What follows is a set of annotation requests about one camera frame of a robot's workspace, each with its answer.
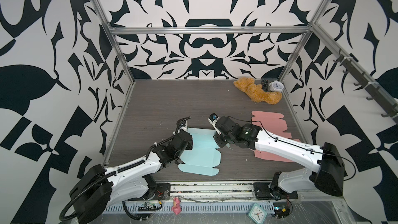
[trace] white alarm clock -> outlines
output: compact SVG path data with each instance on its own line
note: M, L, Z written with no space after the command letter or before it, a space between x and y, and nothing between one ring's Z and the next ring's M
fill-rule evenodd
M265 210L260 207L257 203L255 203L250 212L248 213L248 217L254 221L256 224L262 224L267 216Z

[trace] pink cardboard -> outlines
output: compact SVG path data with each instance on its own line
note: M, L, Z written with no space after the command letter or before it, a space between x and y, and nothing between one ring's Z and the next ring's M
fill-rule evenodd
M254 117L251 118L253 124L261 127L260 122L258 122L261 121L263 127L267 131L270 131L284 138L292 138L290 132L284 132L287 130L287 124L286 121L282 119L284 117L283 114L277 112L261 112L261 111L253 111L251 112L251 114L254 115ZM291 160L286 159L284 157L275 155L270 152L262 152L259 150L254 151L254 156L265 160L292 162Z

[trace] hook rack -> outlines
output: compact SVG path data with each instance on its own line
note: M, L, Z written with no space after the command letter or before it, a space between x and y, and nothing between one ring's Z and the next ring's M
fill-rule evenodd
M370 76L352 57L340 55L335 61L340 62L346 70L344 73L350 73L358 83L355 86L362 86L371 97L366 97L368 101L375 100L386 112L382 117L391 117L398 124L398 103L393 97L380 86L375 79Z

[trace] black and white patterned wall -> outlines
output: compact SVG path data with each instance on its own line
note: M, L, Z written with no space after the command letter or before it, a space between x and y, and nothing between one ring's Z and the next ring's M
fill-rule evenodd
M119 35L136 79L277 78L300 33Z
M321 26L397 98L397 0L333 0ZM344 182L351 209L372 224L398 221L398 126L313 34L285 79L301 125L314 144L335 144L355 163ZM346 171L354 173L348 162Z
M321 0L100 0L114 27L307 25ZM277 78L298 34L120 36L137 79Z
M319 23L398 98L398 0L332 0Z
M59 222L129 85L89 0L0 0L1 223Z

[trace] alarm clock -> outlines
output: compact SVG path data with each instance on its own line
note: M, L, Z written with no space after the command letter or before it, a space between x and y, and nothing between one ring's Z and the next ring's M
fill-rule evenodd
M260 207L257 203L255 203L250 212L248 213L248 217L254 221L256 224L262 224L267 216L266 211Z

